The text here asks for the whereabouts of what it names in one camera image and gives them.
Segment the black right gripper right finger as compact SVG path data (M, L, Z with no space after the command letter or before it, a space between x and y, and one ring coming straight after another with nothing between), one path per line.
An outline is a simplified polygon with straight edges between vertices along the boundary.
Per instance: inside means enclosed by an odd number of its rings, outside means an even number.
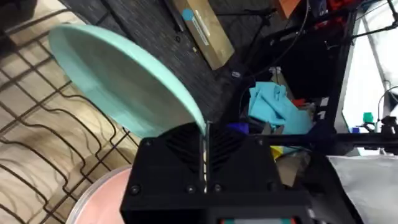
M262 194L282 189L271 147L263 137L212 124L207 184L215 194Z

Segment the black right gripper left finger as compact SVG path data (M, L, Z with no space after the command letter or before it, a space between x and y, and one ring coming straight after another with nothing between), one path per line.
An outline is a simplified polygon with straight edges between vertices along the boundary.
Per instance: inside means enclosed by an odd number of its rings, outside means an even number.
M131 195L180 195L204 191L202 134L195 123L144 138L129 177Z

